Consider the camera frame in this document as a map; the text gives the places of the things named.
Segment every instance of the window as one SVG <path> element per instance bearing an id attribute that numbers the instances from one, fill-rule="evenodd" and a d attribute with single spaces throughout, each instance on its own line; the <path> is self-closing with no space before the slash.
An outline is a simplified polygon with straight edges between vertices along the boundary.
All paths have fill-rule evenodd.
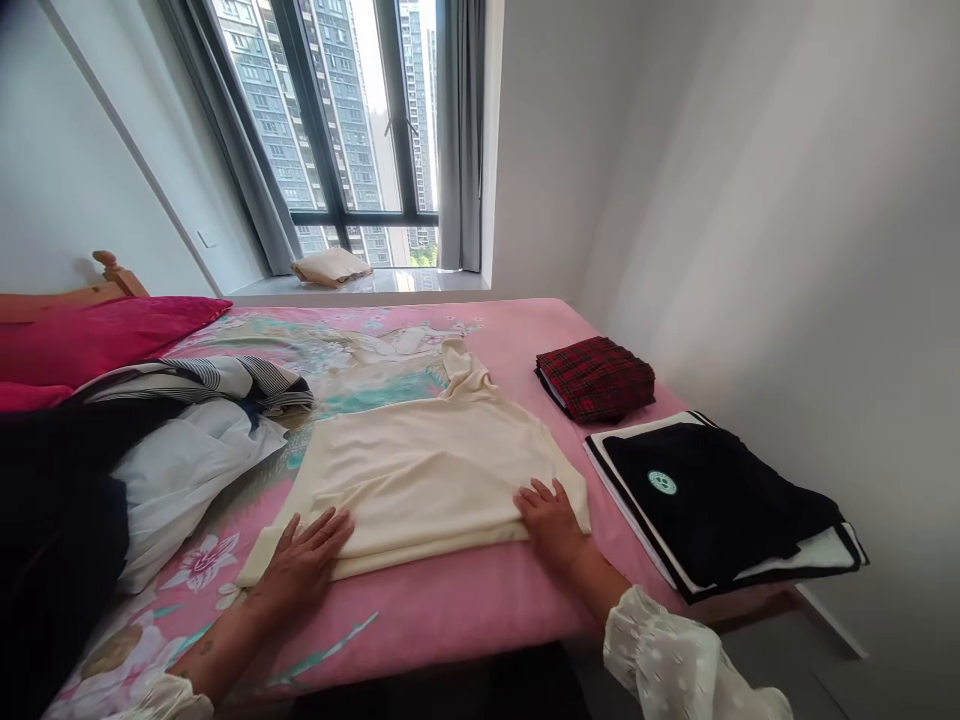
<path id="1" fill-rule="evenodd" d="M 265 170 L 278 181 L 304 253 L 339 245 L 377 267 L 436 264 L 429 109 L 437 104 L 437 68 L 426 42 L 436 4 L 213 3 L 256 118 Z M 381 37 L 381 28 L 394 29 Z M 402 115 L 388 125 L 401 112 L 409 126 Z"/>

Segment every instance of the green logo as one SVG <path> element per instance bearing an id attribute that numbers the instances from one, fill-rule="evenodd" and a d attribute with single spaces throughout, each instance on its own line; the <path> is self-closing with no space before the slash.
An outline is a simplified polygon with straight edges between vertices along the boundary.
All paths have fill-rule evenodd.
<path id="1" fill-rule="evenodd" d="M 677 484 L 673 481 L 673 478 L 666 473 L 662 473 L 659 470 L 651 470 L 647 473 L 647 479 L 651 485 L 665 495 L 677 494 Z"/>

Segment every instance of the wooden headboard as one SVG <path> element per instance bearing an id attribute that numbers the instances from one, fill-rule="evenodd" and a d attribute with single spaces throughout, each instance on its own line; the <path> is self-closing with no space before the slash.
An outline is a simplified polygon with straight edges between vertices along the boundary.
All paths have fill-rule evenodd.
<path id="1" fill-rule="evenodd" d="M 59 295 L 0 295 L 0 323 L 35 322 L 62 307 L 86 307 L 122 297 L 149 297 L 137 276 L 117 264 L 116 255 L 97 250 L 93 259 L 103 265 L 106 282 Z"/>

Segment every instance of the striped fabric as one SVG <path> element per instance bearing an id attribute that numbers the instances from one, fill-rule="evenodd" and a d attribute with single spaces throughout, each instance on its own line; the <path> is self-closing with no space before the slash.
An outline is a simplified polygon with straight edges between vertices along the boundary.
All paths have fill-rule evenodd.
<path id="1" fill-rule="evenodd" d="M 160 358 L 128 365 L 87 383 L 70 401 L 92 403 L 157 397 L 191 404 L 217 398 L 243 401 L 253 404 L 267 417 L 313 407 L 313 393 L 306 380 L 252 355 Z"/>

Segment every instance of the white sleeve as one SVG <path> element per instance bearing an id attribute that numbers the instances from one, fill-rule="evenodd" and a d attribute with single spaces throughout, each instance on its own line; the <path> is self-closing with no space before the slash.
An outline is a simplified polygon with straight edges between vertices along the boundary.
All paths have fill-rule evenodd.
<path id="1" fill-rule="evenodd" d="M 610 611 L 603 660 L 646 720 L 793 718 L 779 690 L 747 684 L 715 632 L 668 613 L 637 586 Z"/>
<path id="2" fill-rule="evenodd" d="M 134 707 L 106 720 L 210 720 L 213 704 L 206 695 L 194 695 L 186 678 L 163 673 Z"/>

